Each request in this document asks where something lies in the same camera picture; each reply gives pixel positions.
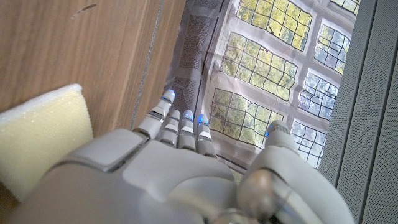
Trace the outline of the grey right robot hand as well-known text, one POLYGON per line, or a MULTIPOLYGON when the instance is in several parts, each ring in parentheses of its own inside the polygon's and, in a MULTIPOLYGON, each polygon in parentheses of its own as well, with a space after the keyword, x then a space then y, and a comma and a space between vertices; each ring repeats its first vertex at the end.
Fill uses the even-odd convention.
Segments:
POLYGON ((217 160, 208 118, 171 111, 167 90, 141 124, 54 164, 9 223, 353 223, 345 200, 273 121, 236 182, 217 160))

